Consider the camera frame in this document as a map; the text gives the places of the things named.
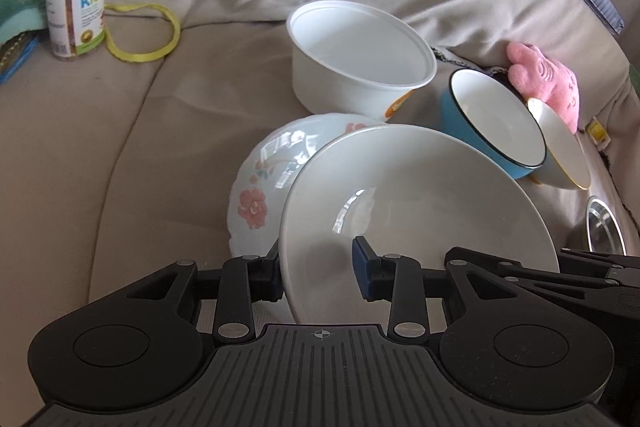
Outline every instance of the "floral plate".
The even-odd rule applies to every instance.
[[[266,255],[280,233],[291,184],[309,158],[338,136],[379,124],[357,114],[316,114],[295,120],[258,143],[231,187],[226,213],[231,255]],[[293,322],[286,299],[262,304],[280,322]]]

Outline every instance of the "pink stuffed animal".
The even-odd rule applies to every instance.
[[[578,130],[580,98],[572,70],[546,58],[537,46],[509,42],[507,56],[513,62],[509,81],[524,97],[538,98],[551,107],[571,130]]]

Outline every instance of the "yellow loop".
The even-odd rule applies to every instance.
[[[138,10],[140,8],[152,8],[154,10],[158,10],[162,13],[169,22],[174,27],[174,37],[171,39],[167,45],[163,46],[157,51],[150,53],[126,53],[122,51],[119,47],[117,47],[116,43],[113,42],[113,38],[111,37],[111,32],[109,28],[105,25],[104,27],[104,37],[107,41],[107,49],[111,52],[116,58],[123,60],[124,62],[151,62],[153,60],[158,60],[158,58],[162,58],[165,55],[171,53],[175,47],[178,45],[178,41],[180,40],[180,23],[175,15],[169,10],[166,6],[162,6],[161,4],[156,4],[153,2],[144,3],[144,4],[105,4],[105,10],[114,10],[120,13],[130,12],[132,10]]]

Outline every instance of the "pink flower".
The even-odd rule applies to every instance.
[[[238,215],[249,225],[249,229],[259,229],[264,226],[267,217],[265,195],[260,188],[251,188],[240,192],[240,206]]]
[[[357,131],[358,129],[364,129],[366,125],[363,123],[348,123],[347,128],[344,130],[344,133]]]

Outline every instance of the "bowl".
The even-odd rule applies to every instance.
[[[440,130],[486,154],[512,178],[540,167],[545,139],[527,107],[497,80],[458,70],[440,99]]]
[[[529,177],[552,187],[587,190],[591,186],[591,173],[577,137],[542,100],[530,98],[527,107],[538,122],[546,143],[545,162]]]
[[[436,59],[410,26],[347,1],[305,4],[287,19],[293,91],[312,113],[356,113],[386,121],[436,73]]]
[[[567,246],[607,255],[626,255],[622,232],[613,212],[596,196],[587,201],[584,218],[575,227]]]
[[[278,238],[285,200],[303,165],[334,138],[379,123],[357,114],[319,114],[290,122],[258,143],[229,195],[231,255],[266,255]],[[280,322],[293,320],[286,299],[260,305]]]
[[[297,322],[387,324],[390,304],[360,295],[351,263],[357,235],[379,255],[413,257],[424,268],[444,269],[447,251],[464,247],[558,271],[546,227],[518,184],[473,147],[422,127],[358,130],[298,174],[280,226],[280,267]],[[443,330],[432,311],[431,331]]]

